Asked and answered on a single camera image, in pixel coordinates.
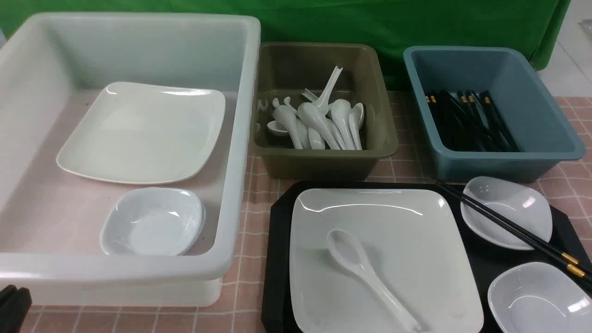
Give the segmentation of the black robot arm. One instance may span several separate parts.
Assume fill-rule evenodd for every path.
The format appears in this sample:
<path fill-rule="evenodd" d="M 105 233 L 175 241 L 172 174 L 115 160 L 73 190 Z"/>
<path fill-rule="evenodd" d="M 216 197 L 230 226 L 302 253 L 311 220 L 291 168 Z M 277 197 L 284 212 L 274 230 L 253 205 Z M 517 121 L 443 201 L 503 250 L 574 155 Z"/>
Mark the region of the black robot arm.
<path fill-rule="evenodd" d="M 19 333 L 32 305 L 30 289 L 10 284 L 0 291 L 0 331 Z"/>

